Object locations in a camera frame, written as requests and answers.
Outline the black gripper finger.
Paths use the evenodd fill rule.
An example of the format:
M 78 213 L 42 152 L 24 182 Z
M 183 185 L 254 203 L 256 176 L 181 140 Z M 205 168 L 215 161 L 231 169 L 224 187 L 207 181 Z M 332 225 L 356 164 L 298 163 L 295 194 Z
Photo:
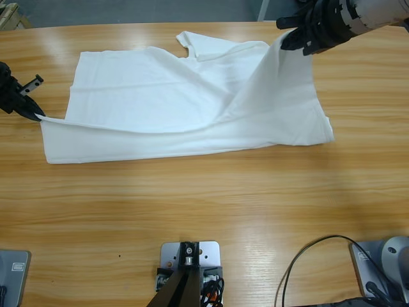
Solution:
M 25 104 L 16 108 L 16 112 L 24 118 L 40 122 L 38 115 L 42 114 L 42 109 L 38 105 Z
M 304 30 L 292 30 L 286 33 L 283 38 L 283 43 L 305 43 L 307 40 L 307 35 Z
M 304 39 L 285 38 L 282 41 L 281 49 L 282 50 L 299 50 L 299 49 L 304 49 L 306 46 L 307 46 L 307 41 Z
M 37 117 L 38 115 L 45 116 L 41 107 L 30 97 L 24 96 L 25 105 L 23 107 L 24 117 Z

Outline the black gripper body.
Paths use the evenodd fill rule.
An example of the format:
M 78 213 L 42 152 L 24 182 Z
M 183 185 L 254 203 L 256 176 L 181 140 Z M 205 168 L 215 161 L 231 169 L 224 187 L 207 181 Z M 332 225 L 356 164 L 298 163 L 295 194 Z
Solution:
M 21 85 L 12 76 L 9 66 L 1 62 L 1 109 L 8 114 L 16 112 L 17 107 L 25 105 L 24 96 L 29 96 L 42 83 L 43 79 L 36 74 L 32 81 Z
M 295 14 L 276 20 L 279 29 L 304 30 L 307 46 L 303 55 L 327 51 L 355 36 L 349 23 L 355 8 L 349 1 L 307 1 Z

